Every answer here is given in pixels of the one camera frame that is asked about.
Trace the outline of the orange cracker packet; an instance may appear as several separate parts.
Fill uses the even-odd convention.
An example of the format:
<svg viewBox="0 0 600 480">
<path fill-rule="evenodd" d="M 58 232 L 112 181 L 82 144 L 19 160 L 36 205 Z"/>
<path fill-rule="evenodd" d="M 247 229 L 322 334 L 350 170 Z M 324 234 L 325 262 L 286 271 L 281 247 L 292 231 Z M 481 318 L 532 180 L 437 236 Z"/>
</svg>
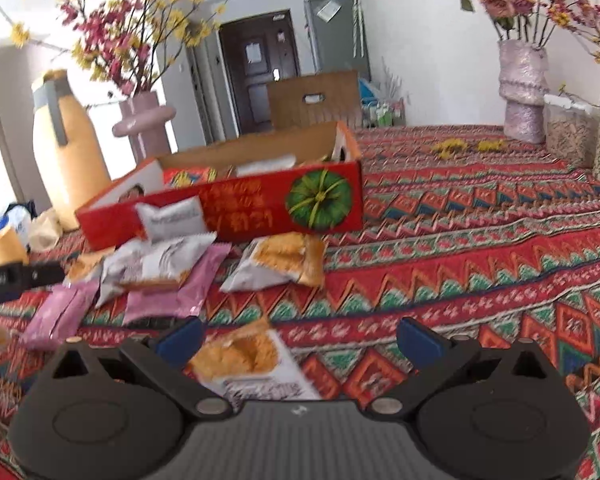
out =
<svg viewBox="0 0 600 480">
<path fill-rule="evenodd" d="M 234 408 L 248 400 L 320 397 L 266 318 L 206 342 L 185 369 Z"/>
</svg>

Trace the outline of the white printed snack packet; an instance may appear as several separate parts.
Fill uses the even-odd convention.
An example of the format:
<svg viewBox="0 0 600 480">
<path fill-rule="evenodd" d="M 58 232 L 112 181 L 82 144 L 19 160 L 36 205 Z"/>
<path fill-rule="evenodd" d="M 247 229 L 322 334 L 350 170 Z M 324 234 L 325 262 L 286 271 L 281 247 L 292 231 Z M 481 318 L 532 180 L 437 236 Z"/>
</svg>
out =
<svg viewBox="0 0 600 480">
<path fill-rule="evenodd" d="M 240 178 L 254 176 L 255 174 L 269 174 L 270 172 L 294 168 L 296 163 L 296 156 L 294 156 L 294 154 L 287 154 L 270 159 L 258 160 L 257 162 L 247 162 L 246 164 L 236 166 L 234 168 L 234 174 L 236 177 Z"/>
</svg>

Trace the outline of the clear container with snacks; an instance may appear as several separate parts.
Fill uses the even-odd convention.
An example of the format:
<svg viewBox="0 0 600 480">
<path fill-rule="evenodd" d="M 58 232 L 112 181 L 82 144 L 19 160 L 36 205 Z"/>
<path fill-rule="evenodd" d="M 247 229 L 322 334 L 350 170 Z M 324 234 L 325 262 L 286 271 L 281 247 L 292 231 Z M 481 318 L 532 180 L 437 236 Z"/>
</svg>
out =
<svg viewBox="0 0 600 480">
<path fill-rule="evenodd" d="M 573 96 L 544 96 L 547 151 L 578 168 L 593 167 L 600 108 Z"/>
</svg>

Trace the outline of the yellow ceramic mug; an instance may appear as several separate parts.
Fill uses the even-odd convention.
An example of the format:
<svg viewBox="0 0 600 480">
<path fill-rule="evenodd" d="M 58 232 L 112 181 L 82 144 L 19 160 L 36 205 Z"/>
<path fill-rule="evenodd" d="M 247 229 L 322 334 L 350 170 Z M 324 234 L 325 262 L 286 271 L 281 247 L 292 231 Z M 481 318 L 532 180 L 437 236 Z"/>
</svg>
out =
<svg viewBox="0 0 600 480">
<path fill-rule="evenodd" d="M 0 266 L 18 262 L 29 263 L 27 249 L 21 243 L 17 232 L 8 226 L 0 231 Z"/>
</svg>

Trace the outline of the pink snack packet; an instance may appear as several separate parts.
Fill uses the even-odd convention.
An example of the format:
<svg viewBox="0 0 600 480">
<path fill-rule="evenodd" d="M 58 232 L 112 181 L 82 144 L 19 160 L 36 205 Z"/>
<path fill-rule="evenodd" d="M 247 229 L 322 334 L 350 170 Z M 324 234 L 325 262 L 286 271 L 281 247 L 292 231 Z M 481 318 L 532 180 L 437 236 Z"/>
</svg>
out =
<svg viewBox="0 0 600 480">
<path fill-rule="evenodd" d="M 215 275 L 232 245 L 212 244 L 179 288 L 134 290 L 126 298 L 123 324 L 130 325 L 143 318 L 188 318 L 197 316 L 206 300 Z"/>
</svg>

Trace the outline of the small pink packet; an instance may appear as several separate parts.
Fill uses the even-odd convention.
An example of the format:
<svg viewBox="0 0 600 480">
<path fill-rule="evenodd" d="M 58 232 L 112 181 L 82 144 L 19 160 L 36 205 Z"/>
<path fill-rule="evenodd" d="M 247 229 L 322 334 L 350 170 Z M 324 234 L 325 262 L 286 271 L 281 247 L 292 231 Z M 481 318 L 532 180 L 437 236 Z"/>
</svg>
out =
<svg viewBox="0 0 600 480">
<path fill-rule="evenodd" d="M 55 351 L 73 337 L 94 302 L 99 281 L 56 285 L 20 336 L 29 350 Z"/>
</svg>

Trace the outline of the blue capped plastic bottle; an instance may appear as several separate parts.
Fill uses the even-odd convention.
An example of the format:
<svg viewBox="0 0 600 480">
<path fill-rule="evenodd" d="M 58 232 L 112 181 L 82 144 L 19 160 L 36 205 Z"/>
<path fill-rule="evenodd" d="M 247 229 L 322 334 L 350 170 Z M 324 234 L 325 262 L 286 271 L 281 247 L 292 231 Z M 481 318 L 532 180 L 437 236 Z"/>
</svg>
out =
<svg viewBox="0 0 600 480">
<path fill-rule="evenodd" d="M 14 209 L 8 214 L 3 214 L 0 217 L 0 232 L 4 229 L 11 228 L 17 234 L 20 243 L 24 247 L 29 246 L 29 232 L 31 229 L 32 218 L 24 209 Z"/>
</svg>

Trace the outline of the dark bag on floor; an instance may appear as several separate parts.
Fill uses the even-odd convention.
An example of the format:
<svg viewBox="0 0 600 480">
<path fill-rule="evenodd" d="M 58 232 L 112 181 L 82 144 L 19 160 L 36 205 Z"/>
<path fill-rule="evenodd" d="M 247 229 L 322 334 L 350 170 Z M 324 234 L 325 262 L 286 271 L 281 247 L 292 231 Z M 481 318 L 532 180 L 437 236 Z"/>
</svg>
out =
<svg viewBox="0 0 600 480">
<path fill-rule="evenodd" d="M 28 214 L 30 214 L 31 218 L 35 218 L 38 215 L 38 212 L 36 211 L 35 207 L 35 202 L 33 200 L 28 200 L 27 202 L 23 203 L 10 203 L 5 210 L 5 214 L 8 214 L 9 211 L 12 211 L 17 208 L 26 210 Z"/>
</svg>

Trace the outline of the white grey crumpled packet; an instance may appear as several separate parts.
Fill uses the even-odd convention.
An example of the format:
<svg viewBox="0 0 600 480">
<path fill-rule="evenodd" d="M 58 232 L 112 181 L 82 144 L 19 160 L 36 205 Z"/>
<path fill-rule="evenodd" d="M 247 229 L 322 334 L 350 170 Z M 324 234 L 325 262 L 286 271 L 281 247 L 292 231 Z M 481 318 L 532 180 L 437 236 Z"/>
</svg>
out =
<svg viewBox="0 0 600 480">
<path fill-rule="evenodd" d="M 180 288 L 216 240 L 202 233 L 151 243 L 134 238 L 102 263 L 96 307 L 126 292 L 164 292 Z"/>
</svg>

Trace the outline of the patterned red tablecloth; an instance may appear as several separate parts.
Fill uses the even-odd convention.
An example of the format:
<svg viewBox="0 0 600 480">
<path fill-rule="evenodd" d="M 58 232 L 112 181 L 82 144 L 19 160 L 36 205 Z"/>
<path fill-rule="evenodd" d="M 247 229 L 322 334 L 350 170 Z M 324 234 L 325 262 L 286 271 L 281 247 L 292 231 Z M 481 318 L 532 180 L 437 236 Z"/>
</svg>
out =
<svg viewBox="0 0 600 480">
<path fill-rule="evenodd" d="M 504 140 L 441 160 L 434 144 Z M 266 316 L 327 399 L 368 402 L 406 378 L 401 315 L 490 347 L 537 342 L 592 428 L 578 475 L 600 479 L 600 184 L 532 144 L 482 127 L 358 138 L 366 227 L 326 240 L 326 283 L 214 290 L 214 330 Z"/>
</svg>

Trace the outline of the white pouch near box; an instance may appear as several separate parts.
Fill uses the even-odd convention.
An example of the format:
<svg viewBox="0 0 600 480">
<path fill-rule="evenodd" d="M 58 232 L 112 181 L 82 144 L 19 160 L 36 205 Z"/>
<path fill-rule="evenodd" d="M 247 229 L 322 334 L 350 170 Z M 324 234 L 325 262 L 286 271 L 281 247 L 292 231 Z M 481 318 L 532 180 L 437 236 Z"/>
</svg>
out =
<svg viewBox="0 0 600 480">
<path fill-rule="evenodd" d="M 208 232 L 197 196 L 164 207 L 141 203 L 134 208 L 147 239 L 153 243 Z"/>
</svg>

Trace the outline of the orange white chip packet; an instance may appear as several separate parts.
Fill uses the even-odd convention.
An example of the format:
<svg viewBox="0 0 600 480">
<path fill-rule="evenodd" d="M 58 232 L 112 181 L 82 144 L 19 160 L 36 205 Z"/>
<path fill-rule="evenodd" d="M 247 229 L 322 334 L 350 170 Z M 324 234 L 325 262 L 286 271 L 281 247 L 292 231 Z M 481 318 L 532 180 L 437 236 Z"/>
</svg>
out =
<svg viewBox="0 0 600 480">
<path fill-rule="evenodd" d="M 291 283 L 322 288 L 325 250 L 321 237 L 298 232 L 256 238 L 220 291 L 257 292 Z"/>
</svg>

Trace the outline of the yellow thermos jug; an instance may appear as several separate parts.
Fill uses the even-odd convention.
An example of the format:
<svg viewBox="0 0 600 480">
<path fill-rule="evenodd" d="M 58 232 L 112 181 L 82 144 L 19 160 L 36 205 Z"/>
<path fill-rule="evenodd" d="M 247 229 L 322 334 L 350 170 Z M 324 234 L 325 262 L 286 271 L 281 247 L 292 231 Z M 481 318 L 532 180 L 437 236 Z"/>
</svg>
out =
<svg viewBox="0 0 600 480">
<path fill-rule="evenodd" d="M 32 84 L 33 155 L 50 204 L 66 231 L 79 229 L 76 211 L 106 190 L 110 175 L 95 128 L 65 70 Z"/>
</svg>

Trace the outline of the red blue snack bag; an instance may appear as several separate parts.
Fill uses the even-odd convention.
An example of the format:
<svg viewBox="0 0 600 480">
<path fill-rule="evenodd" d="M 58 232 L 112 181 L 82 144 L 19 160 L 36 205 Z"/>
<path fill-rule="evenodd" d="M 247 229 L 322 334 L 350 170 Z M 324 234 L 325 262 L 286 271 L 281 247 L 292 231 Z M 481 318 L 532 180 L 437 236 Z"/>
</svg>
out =
<svg viewBox="0 0 600 480">
<path fill-rule="evenodd" d="M 192 185 L 212 182 L 218 173 L 211 167 L 168 168 L 163 170 L 162 176 L 167 188 L 188 188 Z"/>
</svg>

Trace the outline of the fallen yellow petals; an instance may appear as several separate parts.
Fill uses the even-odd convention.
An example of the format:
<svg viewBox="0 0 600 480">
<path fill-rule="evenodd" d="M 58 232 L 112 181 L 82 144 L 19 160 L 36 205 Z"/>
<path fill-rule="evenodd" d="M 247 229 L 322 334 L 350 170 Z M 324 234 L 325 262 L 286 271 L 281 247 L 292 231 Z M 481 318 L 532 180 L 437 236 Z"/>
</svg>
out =
<svg viewBox="0 0 600 480">
<path fill-rule="evenodd" d="M 499 153 L 506 148 L 504 140 L 481 140 L 470 144 L 460 138 L 446 139 L 434 144 L 431 151 L 441 160 L 450 160 L 468 153 Z"/>
</svg>

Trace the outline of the red cardboard pumpkin box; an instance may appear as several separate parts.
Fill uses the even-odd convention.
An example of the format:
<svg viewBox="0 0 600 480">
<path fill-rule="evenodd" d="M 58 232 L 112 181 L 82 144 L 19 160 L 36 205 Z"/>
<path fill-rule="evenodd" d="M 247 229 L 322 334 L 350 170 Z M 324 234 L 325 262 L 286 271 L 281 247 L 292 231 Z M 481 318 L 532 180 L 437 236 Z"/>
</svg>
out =
<svg viewBox="0 0 600 480">
<path fill-rule="evenodd" d="M 236 177 L 247 162 L 294 154 L 294 168 Z M 211 167 L 212 182 L 167 188 L 168 168 Z M 238 139 L 141 162 L 76 211 L 82 232 L 94 249 L 120 246 L 145 231 L 136 204 L 168 206 L 197 196 L 204 222 L 222 242 L 298 231 L 332 234 L 363 224 L 361 152 L 343 122 L 308 128 L 248 134 Z"/>
</svg>

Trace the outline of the brown wooden chair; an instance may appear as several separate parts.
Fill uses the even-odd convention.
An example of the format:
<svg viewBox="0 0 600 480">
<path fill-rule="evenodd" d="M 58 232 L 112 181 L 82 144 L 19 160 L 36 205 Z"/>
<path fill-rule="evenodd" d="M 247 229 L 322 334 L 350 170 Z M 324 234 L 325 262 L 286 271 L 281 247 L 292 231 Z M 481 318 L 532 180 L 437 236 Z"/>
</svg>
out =
<svg viewBox="0 0 600 480">
<path fill-rule="evenodd" d="M 266 85 L 274 129 L 309 127 L 322 122 L 363 125 L 358 72 L 320 73 L 272 81 Z"/>
</svg>

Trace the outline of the pink textured tall vase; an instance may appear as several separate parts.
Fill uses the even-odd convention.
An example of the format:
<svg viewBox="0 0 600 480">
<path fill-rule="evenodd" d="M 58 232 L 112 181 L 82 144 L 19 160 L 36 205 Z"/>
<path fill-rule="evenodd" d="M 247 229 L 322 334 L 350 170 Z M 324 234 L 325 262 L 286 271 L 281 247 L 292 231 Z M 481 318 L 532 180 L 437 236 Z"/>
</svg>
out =
<svg viewBox="0 0 600 480">
<path fill-rule="evenodd" d="M 544 133 L 544 96 L 548 59 L 544 48 L 521 40 L 503 40 L 500 49 L 500 97 L 505 101 L 504 134 L 540 144 Z"/>
</svg>

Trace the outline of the pink yellow blossom branches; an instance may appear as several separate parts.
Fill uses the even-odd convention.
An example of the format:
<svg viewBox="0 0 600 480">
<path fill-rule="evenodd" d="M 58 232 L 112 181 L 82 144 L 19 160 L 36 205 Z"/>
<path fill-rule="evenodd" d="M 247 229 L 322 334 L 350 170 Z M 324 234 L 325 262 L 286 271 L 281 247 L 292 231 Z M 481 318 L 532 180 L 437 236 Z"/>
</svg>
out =
<svg viewBox="0 0 600 480">
<path fill-rule="evenodd" d="M 110 82 L 126 98 L 148 92 L 182 51 L 199 46 L 218 28 L 218 6 L 208 18 L 190 21 L 204 0 L 56 0 L 61 25 L 76 35 L 71 48 L 38 40 L 22 21 L 6 12 L 10 42 L 21 49 L 36 44 L 69 53 L 91 74 Z"/>
</svg>

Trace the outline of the dark brown door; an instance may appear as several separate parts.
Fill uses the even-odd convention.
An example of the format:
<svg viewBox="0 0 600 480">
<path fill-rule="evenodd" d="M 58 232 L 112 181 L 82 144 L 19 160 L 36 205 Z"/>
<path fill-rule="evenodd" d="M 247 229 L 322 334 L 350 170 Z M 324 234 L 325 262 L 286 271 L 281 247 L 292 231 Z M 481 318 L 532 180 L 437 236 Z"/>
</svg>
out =
<svg viewBox="0 0 600 480">
<path fill-rule="evenodd" d="M 268 84 L 300 75 L 290 11 L 223 24 L 220 44 L 238 133 L 271 130 Z"/>
</svg>

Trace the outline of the grey refrigerator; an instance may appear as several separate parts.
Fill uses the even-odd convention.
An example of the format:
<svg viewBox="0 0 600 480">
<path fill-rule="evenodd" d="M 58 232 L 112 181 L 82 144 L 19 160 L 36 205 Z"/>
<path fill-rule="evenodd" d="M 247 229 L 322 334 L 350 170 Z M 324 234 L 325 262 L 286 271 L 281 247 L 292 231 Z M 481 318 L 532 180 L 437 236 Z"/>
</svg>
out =
<svg viewBox="0 0 600 480">
<path fill-rule="evenodd" d="M 356 70 L 370 80 L 362 8 L 358 0 L 304 0 L 317 73 Z"/>
</svg>

